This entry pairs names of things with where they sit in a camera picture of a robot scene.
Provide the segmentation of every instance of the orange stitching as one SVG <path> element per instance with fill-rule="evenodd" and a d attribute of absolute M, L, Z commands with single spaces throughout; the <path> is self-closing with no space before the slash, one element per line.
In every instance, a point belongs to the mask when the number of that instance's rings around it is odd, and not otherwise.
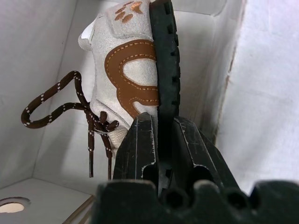
<path fill-rule="evenodd" d="M 149 56 L 149 57 L 153 57 L 154 59 L 156 59 L 156 58 L 155 58 L 154 56 L 152 56 L 152 55 L 145 55 L 145 54 L 139 54 L 139 55 L 134 55 L 134 56 L 127 57 L 125 60 L 123 60 L 123 61 L 120 63 L 120 66 L 118 66 L 118 71 L 119 71 L 119 73 L 120 73 L 122 79 L 123 79 L 126 83 L 128 83 L 128 84 L 134 86 L 134 87 L 135 87 L 136 89 L 138 89 L 138 90 L 154 90 L 154 91 L 158 91 L 158 89 L 140 88 L 140 87 L 134 85 L 133 83 L 128 82 L 128 81 L 127 81 L 127 78 L 124 77 L 124 76 L 121 74 L 121 65 L 124 64 L 125 61 L 127 61 L 128 59 L 130 59 L 130 58 L 132 58 L 132 57 L 138 57 L 138 56 Z"/>
<path fill-rule="evenodd" d="M 129 103 L 130 103 L 133 99 L 138 99 L 138 100 L 141 100 L 141 101 L 143 101 L 143 102 L 157 102 L 157 101 L 159 101 L 158 99 L 150 99 L 150 100 L 148 100 L 148 99 L 140 99 L 140 98 L 138 98 L 138 97 L 133 97 L 133 98 L 131 98 L 131 99 L 129 100 Z M 137 108 L 134 106 L 134 104 L 131 105 L 131 108 L 132 108 L 133 110 L 138 111 Z"/>
<path fill-rule="evenodd" d="M 121 101 L 121 90 L 120 90 L 120 88 L 119 88 L 119 86 L 118 86 L 118 84 L 113 80 L 113 78 L 111 77 L 111 75 L 110 75 L 110 73 L 109 73 L 109 68 L 108 68 L 108 65 L 109 65 L 109 61 L 110 61 L 110 59 L 118 52 L 118 51 L 121 51 L 121 50 L 123 50 L 123 49 L 125 49 L 125 48 L 127 48 L 127 47 L 129 47 L 129 46 L 133 46 L 133 45 L 137 45 L 137 44 L 148 44 L 148 45 L 150 45 L 150 46 L 154 46 L 153 44 L 150 44 L 150 43 L 147 43 L 147 42 L 139 42 L 139 43 L 131 43 L 131 44 L 128 44 L 128 45 L 126 45 L 126 46 L 124 46 L 124 47 L 121 47 L 121 48 L 119 48 L 119 49 L 117 49 L 115 52 L 113 52 L 113 54 L 108 58 L 108 60 L 107 60 L 107 63 L 106 63 L 106 68 L 107 68 L 107 74 L 109 75 L 109 77 L 112 79 L 112 81 L 113 81 L 113 83 L 116 85 L 116 87 L 117 87 L 117 90 L 119 90 L 118 92 L 119 92 L 119 101 L 120 101 L 120 104 L 124 107 L 124 109 L 126 110 L 126 111 L 128 111 L 128 109 L 125 107 L 125 105 L 123 105 L 123 103 L 122 103 L 122 101 Z M 142 89 L 142 90 L 156 90 L 156 91 L 158 91 L 158 89 Z"/>
<path fill-rule="evenodd" d="M 143 14 L 143 12 L 140 10 L 140 5 L 142 4 L 142 1 L 137 1 L 133 5 L 131 5 L 131 10 L 138 13 Z"/>

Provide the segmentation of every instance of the white suede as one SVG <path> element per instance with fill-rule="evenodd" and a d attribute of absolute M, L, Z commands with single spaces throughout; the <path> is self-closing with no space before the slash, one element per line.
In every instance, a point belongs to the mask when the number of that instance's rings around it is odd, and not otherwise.
<path fill-rule="evenodd" d="M 132 14 L 132 19 L 126 23 L 122 23 L 120 20 L 115 21 L 115 12 L 118 9 L 122 8 L 122 6 L 128 2 L 132 1 L 125 1 L 106 11 L 106 16 L 108 18 L 107 22 L 111 27 L 111 33 L 113 37 L 122 39 L 138 36 L 139 38 L 153 41 L 150 26 L 149 0 L 140 1 L 142 2 L 142 4 L 140 5 L 142 14 L 132 12 L 132 10 L 130 9 L 131 4 L 129 4 L 123 11 L 125 12 L 125 15 Z"/>
<path fill-rule="evenodd" d="M 132 4 L 129 4 L 123 12 L 126 13 L 125 15 L 132 14 L 131 20 L 126 23 L 115 20 L 117 16 L 115 12 L 128 2 L 130 1 L 118 4 L 108 9 L 105 15 L 98 16 L 84 30 L 78 40 L 83 49 L 86 49 L 86 43 L 90 44 L 95 61 L 96 75 L 90 103 L 91 110 L 98 116 L 101 111 L 105 111 L 108 114 L 108 122 L 117 120 L 120 123 L 118 130 L 121 130 L 119 133 L 122 134 L 122 139 L 119 136 L 114 138 L 113 134 L 110 136 L 112 145 L 116 149 L 125 136 L 126 131 L 124 132 L 123 129 L 128 130 L 130 128 L 133 118 L 122 108 L 117 99 L 116 88 L 105 72 L 105 58 L 113 48 L 129 41 L 138 39 L 153 41 L 150 27 L 149 0 L 141 0 L 140 10 L 142 14 L 133 12 L 130 9 Z M 126 63 L 124 65 L 124 74 L 137 84 L 157 86 L 157 69 L 153 60 L 139 59 Z M 134 105 L 139 112 L 148 112 L 157 117 L 157 107 L 144 106 L 137 102 Z"/>
<path fill-rule="evenodd" d="M 150 59 L 138 59 L 123 66 L 125 76 L 139 85 L 158 85 L 158 77 L 152 74 L 156 63 Z"/>

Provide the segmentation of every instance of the shoe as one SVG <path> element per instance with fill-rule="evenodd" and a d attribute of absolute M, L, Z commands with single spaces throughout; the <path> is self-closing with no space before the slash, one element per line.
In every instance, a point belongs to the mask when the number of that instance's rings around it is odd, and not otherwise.
<path fill-rule="evenodd" d="M 81 88 L 81 75 L 70 72 L 33 100 L 21 120 L 29 128 L 54 121 L 69 109 L 86 113 L 89 125 L 90 177 L 93 175 L 94 132 L 103 139 L 111 179 L 117 149 L 134 118 L 147 112 L 167 132 L 179 105 L 178 37 L 170 0 L 126 1 L 108 9 L 83 31 L 80 47 L 90 50 L 95 61 L 95 85 L 88 103 Z M 67 103 L 49 116 L 30 121 L 30 114 L 43 101 L 63 89 L 72 79 L 80 103 Z"/>

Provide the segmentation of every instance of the rubber outsole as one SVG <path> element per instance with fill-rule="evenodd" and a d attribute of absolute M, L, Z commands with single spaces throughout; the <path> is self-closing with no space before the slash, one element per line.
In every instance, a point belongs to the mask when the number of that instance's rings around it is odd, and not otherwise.
<path fill-rule="evenodd" d="M 156 0 L 149 6 L 158 73 L 158 153 L 171 158 L 171 125 L 179 112 L 180 55 L 177 26 L 171 0 Z"/>

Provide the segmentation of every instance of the brown and white lace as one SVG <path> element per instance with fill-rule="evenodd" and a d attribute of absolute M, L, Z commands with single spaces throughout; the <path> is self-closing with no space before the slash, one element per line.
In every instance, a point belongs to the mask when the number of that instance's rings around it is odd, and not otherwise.
<path fill-rule="evenodd" d="M 63 104 L 48 116 L 40 120 L 30 120 L 30 115 L 36 108 L 66 87 L 67 84 L 73 79 L 75 80 L 75 88 L 80 103 Z M 106 112 L 101 112 L 100 117 L 98 117 L 91 111 L 89 106 L 90 103 L 87 102 L 83 94 L 81 83 L 81 74 L 78 71 L 71 71 L 57 84 L 49 88 L 42 95 L 35 98 L 23 111 L 21 115 L 21 121 L 24 126 L 28 128 L 41 128 L 52 123 L 67 110 L 76 109 L 84 111 L 88 123 L 89 177 L 93 177 L 94 132 L 97 132 L 101 135 L 101 138 L 104 142 L 106 156 L 108 158 L 108 179 L 111 179 L 112 149 L 107 133 L 113 131 L 119 125 L 119 123 L 116 120 L 112 123 L 108 123 Z"/>

